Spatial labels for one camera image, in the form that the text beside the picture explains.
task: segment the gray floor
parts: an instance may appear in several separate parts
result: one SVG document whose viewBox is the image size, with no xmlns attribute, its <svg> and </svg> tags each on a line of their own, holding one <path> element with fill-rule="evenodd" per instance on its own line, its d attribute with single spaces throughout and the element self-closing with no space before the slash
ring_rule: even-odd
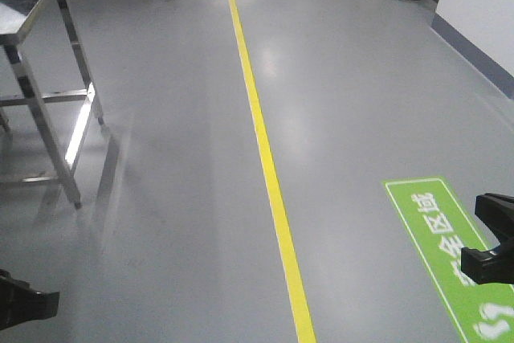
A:
<svg viewBox="0 0 514 343">
<path fill-rule="evenodd" d="M 512 194 L 512 102 L 430 29 L 430 0 L 237 1 L 318 341 L 459 341 L 381 182 L 443 175 L 469 211 Z M 296 341 L 227 0 L 70 3 L 108 128 L 81 211 L 0 192 L 1 268 L 61 291 L 1 340 Z M 26 49 L 42 89 L 79 82 L 55 5 Z M 63 142 L 75 109 L 51 108 Z M 2 172 L 48 166 L 6 112 Z"/>
</svg>

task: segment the white wall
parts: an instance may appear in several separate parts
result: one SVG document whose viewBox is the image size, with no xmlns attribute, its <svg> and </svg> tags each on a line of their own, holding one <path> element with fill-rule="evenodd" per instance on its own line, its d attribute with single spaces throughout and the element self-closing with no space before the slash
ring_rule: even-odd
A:
<svg viewBox="0 0 514 343">
<path fill-rule="evenodd" d="M 514 0 L 439 0 L 436 12 L 514 76 Z"/>
</svg>

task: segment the black plastic object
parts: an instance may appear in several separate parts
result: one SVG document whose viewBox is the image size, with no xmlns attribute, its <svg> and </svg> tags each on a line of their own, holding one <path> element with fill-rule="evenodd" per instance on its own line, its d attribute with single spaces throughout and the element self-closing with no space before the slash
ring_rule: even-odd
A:
<svg viewBox="0 0 514 343">
<path fill-rule="evenodd" d="M 0 330 L 57 315 L 59 292 L 44 293 L 0 269 Z"/>
<path fill-rule="evenodd" d="M 461 271 L 477 284 L 514 284 L 514 197 L 493 193 L 477 196 L 475 214 L 500 245 L 490 251 L 463 248 Z"/>
</svg>

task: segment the yellow line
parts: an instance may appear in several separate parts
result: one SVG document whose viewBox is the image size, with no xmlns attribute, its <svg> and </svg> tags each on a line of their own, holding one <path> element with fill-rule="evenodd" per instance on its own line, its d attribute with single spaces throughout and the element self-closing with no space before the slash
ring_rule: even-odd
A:
<svg viewBox="0 0 514 343">
<path fill-rule="evenodd" d="M 282 256 L 282 264 L 288 285 L 289 300 L 295 321 L 296 335 L 299 343 L 316 343 L 316 335 L 312 325 L 311 314 L 308 310 L 304 284 L 302 283 L 295 247 L 289 229 L 288 215 L 282 199 L 270 143 L 267 139 L 266 125 L 264 124 L 263 113 L 260 108 L 259 94 L 255 87 L 254 73 L 251 70 L 250 56 L 248 55 L 243 27 L 239 20 L 237 3 L 235 0 L 229 0 L 229 3 L 235 36 L 238 43 L 239 57 L 241 59 L 241 65 L 243 66 L 244 80 L 247 85 L 251 114 L 254 120 L 255 134 L 257 135 L 257 141 L 259 143 L 260 161 L 263 165 L 267 193 L 270 199 L 273 221 L 275 222 L 275 232 L 279 241 L 280 255 Z"/>
</svg>

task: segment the green floor sign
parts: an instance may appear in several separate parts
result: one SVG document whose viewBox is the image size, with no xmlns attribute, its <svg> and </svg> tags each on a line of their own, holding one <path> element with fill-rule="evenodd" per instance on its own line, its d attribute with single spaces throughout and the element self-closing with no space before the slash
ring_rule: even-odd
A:
<svg viewBox="0 0 514 343">
<path fill-rule="evenodd" d="M 478 285 L 460 271 L 460 249 L 490 247 L 444 178 L 384 182 L 462 342 L 514 342 L 514 288 Z"/>
</svg>

